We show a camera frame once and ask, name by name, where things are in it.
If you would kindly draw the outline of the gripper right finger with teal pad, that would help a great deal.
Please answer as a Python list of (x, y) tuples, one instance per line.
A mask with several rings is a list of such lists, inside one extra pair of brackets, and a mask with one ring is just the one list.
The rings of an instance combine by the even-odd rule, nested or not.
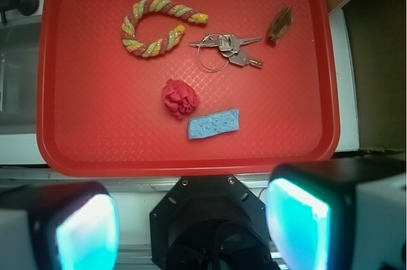
[(406, 162), (285, 163), (266, 188), (270, 237), (289, 269), (405, 269)]

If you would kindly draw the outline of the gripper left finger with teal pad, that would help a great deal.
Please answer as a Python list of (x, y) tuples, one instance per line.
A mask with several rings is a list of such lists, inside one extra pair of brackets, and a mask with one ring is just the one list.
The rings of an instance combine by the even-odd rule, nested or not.
[(1, 191), (1, 269), (114, 269), (115, 200), (98, 182)]

